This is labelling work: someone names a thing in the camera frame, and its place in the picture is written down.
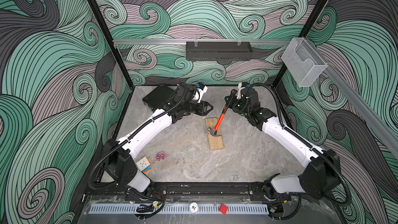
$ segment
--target gray marble surface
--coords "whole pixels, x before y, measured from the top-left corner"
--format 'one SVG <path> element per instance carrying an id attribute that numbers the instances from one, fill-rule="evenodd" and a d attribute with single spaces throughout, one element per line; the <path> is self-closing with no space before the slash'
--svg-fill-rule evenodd
<path id="1" fill-rule="evenodd" d="M 151 116 L 142 98 L 155 87 L 136 87 L 118 138 L 127 135 Z M 203 100 L 214 106 L 206 117 L 195 114 L 183 117 L 152 139 L 139 153 L 136 161 L 146 156 L 152 170 L 147 176 L 163 182 L 251 182 L 263 181 L 274 173 L 299 175 L 304 168 L 275 139 L 260 132 L 247 120 L 229 109 L 221 123 L 224 149 L 210 151 L 205 118 L 219 117 L 224 97 L 233 87 L 209 87 Z M 276 112 L 271 94 L 256 87 L 262 107 Z M 157 161 L 164 151 L 166 158 Z"/>

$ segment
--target wave pattern wallpaper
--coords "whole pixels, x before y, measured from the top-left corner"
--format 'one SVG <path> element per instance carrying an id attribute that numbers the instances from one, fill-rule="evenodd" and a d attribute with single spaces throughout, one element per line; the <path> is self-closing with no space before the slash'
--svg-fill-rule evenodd
<path id="1" fill-rule="evenodd" d="M 329 0 L 308 38 L 398 135 L 398 0 Z M 290 73 L 278 92 L 295 129 L 335 150 L 353 202 L 348 223 L 396 224 L 398 161 L 327 74 L 298 88 Z M 334 196 L 344 198 L 339 187 Z"/>
<path id="2" fill-rule="evenodd" d="M 70 223 L 129 90 L 86 0 L 0 0 L 0 19 L 0 219 Z"/>
<path id="3" fill-rule="evenodd" d="M 314 0 L 97 0 L 113 38 L 291 39 Z M 186 81 L 237 84 L 272 82 L 282 66 L 282 46 L 255 46 L 247 62 L 219 64 L 185 59 L 185 46 L 122 45 L 136 85 Z"/>

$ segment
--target hammer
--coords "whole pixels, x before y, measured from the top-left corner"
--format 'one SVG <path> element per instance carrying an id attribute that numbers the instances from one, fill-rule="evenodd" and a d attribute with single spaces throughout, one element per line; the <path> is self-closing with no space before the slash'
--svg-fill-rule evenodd
<path id="1" fill-rule="evenodd" d="M 211 127 L 207 128 L 207 130 L 210 132 L 210 134 L 211 134 L 213 137 L 219 137 L 219 136 L 221 136 L 221 135 L 217 134 L 218 128 L 220 127 L 221 121 L 222 121 L 222 119 L 224 118 L 224 115 L 225 115 L 226 111 L 228 110 L 228 107 L 229 107 L 229 105 L 231 104 L 232 98 L 234 97 L 234 95 L 236 94 L 236 92 L 237 92 L 237 91 L 236 91 L 235 89 L 232 89 L 232 90 L 231 90 L 231 94 L 230 94 L 229 101 L 225 104 L 225 107 L 224 107 L 224 109 L 222 110 L 221 116 L 218 118 L 218 121 L 217 121 L 216 126 L 215 126 L 214 128 L 211 128 Z"/>

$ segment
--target small pink robot toy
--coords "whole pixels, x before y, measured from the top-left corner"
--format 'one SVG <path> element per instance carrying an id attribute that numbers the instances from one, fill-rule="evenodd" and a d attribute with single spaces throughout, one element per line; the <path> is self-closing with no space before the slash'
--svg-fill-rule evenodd
<path id="1" fill-rule="evenodd" d="M 159 152 L 159 153 L 156 155 L 156 159 L 157 159 L 158 161 L 160 161 L 160 159 L 164 159 L 164 157 L 165 157 L 164 152 Z"/>

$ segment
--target transparent plastic box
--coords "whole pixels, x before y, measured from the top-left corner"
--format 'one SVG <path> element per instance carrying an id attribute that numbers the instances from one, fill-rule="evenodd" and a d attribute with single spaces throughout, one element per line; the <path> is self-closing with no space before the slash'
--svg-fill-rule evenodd
<path id="1" fill-rule="evenodd" d="M 323 64 L 318 64 L 314 56 L 320 58 Z M 310 87 L 328 66 L 314 43 L 304 37 L 294 37 L 291 40 L 282 60 L 299 87 Z"/>

